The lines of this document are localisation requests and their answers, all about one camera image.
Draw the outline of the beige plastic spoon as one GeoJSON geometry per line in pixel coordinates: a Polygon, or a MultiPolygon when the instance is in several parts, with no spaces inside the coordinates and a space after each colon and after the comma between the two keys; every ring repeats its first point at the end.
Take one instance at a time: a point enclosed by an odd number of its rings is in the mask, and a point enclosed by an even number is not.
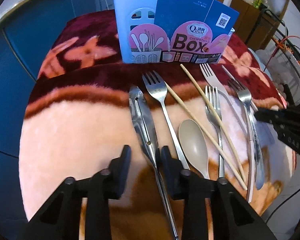
{"type": "Polygon", "coordinates": [[[192,119],[184,120],[179,126],[179,140],[189,163],[205,178],[209,176],[207,146],[198,124],[192,119]]]}

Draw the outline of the wooden shelf cabinet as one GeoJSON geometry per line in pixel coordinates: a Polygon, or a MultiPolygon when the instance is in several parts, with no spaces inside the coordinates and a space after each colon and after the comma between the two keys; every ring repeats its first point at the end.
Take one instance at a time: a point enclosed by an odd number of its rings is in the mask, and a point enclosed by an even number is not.
{"type": "Polygon", "coordinates": [[[234,25],[237,36],[251,49],[265,49],[280,25],[287,10],[289,0],[285,1],[283,11],[277,16],[269,9],[256,9],[243,0],[219,0],[239,12],[234,25]]]}

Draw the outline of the white handled steel fork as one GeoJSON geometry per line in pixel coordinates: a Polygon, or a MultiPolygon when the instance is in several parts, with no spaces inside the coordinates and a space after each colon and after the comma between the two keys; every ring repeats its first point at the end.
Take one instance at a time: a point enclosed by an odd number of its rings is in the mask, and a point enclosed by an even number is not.
{"type": "MultiPolygon", "coordinates": [[[[247,137],[248,142],[248,158],[249,158],[249,178],[248,178],[248,190],[247,190],[247,202],[251,202],[253,200],[253,189],[254,189],[254,182],[255,182],[255,159],[254,159],[254,144],[251,137],[251,129],[250,129],[250,122],[248,121],[247,126],[244,123],[243,119],[236,113],[234,109],[234,101],[230,99],[229,94],[227,93],[224,86],[220,83],[217,79],[216,75],[212,71],[211,67],[208,64],[199,64],[200,70],[202,71],[203,76],[205,77],[207,83],[210,86],[205,87],[205,96],[210,101],[211,105],[213,105],[216,113],[218,114],[220,120],[222,120],[222,112],[220,106],[220,99],[219,93],[227,100],[229,106],[232,108],[235,117],[237,118],[245,136],[247,137]]],[[[222,133],[221,133],[221,126],[218,123],[215,117],[212,117],[213,114],[210,113],[208,107],[206,107],[206,114],[209,122],[213,124],[218,136],[218,143],[220,148],[223,148],[222,143],[222,133]]],[[[224,160],[222,156],[219,156],[219,176],[225,175],[225,168],[224,168],[224,160]]]]}

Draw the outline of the red floral fleece blanket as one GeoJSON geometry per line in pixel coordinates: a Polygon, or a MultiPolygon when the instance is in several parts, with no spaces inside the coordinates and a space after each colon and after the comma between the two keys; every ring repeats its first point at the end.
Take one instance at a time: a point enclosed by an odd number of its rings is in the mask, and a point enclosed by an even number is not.
{"type": "MultiPolygon", "coordinates": [[[[235,112],[242,118],[241,102],[228,86],[229,76],[221,65],[245,84],[257,107],[283,108],[284,99],[236,34],[220,62],[211,64],[211,69],[232,96],[235,112]]],[[[92,177],[129,145],[132,158],[124,194],[120,200],[109,201],[112,237],[172,239],[154,171],[140,148],[128,102],[130,87],[138,86],[152,111],[160,147],[168,145],[177,158],[162,108],[147,93],[141,77],[151,70],[170,85],[217,139],[205,114],[205,102],[180,63],[124,64],[114,10],[74,18],[42,62],[25,111],[19,179],[28,220],[66,177],[92,177]]],[[[278,141],[272,126],[259,124],[265,181],[260,190],[254,188],[250,205],[261,215],[290,181],[296,153],[278,141]]]]}

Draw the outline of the blue pink cardboard label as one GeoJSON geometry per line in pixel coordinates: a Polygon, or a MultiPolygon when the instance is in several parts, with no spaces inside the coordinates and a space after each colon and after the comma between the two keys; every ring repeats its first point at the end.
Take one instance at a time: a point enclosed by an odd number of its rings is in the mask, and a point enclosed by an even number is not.
{"type": "Polygon", "coordinates": [[[133,63],[216,63],[239,13],[218,0],[157,0],[153,23],[129,33],[133,63]]]}

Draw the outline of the blue lower kitchen cabinets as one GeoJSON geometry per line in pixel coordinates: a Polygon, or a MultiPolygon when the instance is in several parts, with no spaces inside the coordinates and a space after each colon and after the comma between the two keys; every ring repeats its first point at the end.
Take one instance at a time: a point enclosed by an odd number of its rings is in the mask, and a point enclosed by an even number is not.
{"type": "Polygon", "coordinates": [[[39,68],[66,23],[111,0],[0,0],[0,233],[26,223],[18,174],[25,108],[39,68]]]}

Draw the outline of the wooden chopstick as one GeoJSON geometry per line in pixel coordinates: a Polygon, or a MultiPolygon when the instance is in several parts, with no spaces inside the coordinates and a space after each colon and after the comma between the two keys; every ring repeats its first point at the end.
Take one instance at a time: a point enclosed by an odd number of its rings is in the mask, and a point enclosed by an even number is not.
{"type": "Polygon", "coordinates": [[[183,107],[183,109],[189,114],[189,116],[198,124],[200,129],[203,133],[210,139],[212,144],[215,146],[215,148],[218,150],[220,155],[224,158],[224,160],[228,163],[230,169],[234,173],[236,179],[240,183],[241,187],[244,190],[247,190],[247,186],[245,184],[245,179],[238,173],[236,168],[234,167],[232,161],[230,160],[229,156],[219,147],[215,139],[213,139],[212,135],[207,131],[207,129],[199,122],[199,120],[195,117],[195,115],[186,107],[185,103],[181,100],[181,98],[173,91],[173,89],[165,83],[167,90],[170,92],[170,94],[173,96],[173,98],[183,107]]]}
{"type": "Polygon", "coordinates": [[[185,66],[183,64],[180,64],[180,67],[182,68],[182,70],[186,73],[186,75],[190,78],[190,80],[192,81],[192,83],[194,84],[194,86],[197,88],[198,92],[201,94],[201,96],[203,97],[204,101],[206,102],[206,104],[208,105],[209,109],[211,110],[211,112],[213,113],[213,115],[215,116],[218,124],[220,125],[220,128],[221,130],[223,131],[227,141],[228,141],[228,144],[231,148],[231,151],[232,153],[234,154],[235,156],[235,159],[237,161],[237,165],[238,165],[238,168],[239,168],[239,172],[241,174],[241,178],[243,179],[244,182],[246,182],[246,176],[245,176],[245,173],[244,173],[244,170],[243,170],[243,166],[241,164],[241,161],[239,159],[239,155],[233,145],[233,142],[226,130],[226,128],[224,127],[223,123],[222,123],[222,120],[220,119],[220,117],[218,116],[216,110],[214,109],[213,105],[211,104],[211,102],[208,100],[208,98],[205,96],[203,90],[201,89],[200,85],[198,85],[197,81],[194,79],[194,77],[190,74],[190,72],[185,68],[185,66]]]}

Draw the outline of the steel fork long handle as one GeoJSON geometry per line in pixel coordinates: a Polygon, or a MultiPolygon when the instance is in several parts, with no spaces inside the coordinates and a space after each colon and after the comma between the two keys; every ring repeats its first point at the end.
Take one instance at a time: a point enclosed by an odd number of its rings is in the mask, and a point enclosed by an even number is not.
{"type": "Polygon", "coordinates": [[[157,100],[161,105],[162,112],[166,119],[178,159],[180,160],[184,169],[190,170],[190,167],[187,163],[187,160],[171,123],[170,117],[168,116],[168,111],[166,109],[165,99],[168,93],[168,89],[165,81],[156,71],[151,71],[143,74],[142,79],[150,96],[157,100]]]}

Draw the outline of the light blue utensil holder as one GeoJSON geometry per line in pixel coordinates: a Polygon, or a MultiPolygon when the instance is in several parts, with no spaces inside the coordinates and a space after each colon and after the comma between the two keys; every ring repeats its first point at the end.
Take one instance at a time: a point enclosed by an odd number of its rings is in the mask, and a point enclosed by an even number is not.
{"type": "Polygon", "coordinates": [[[117,32],[122,60],[131,61],[129,33],[137,25],[154,22],[157,0],[114,0],[117,32]]]}

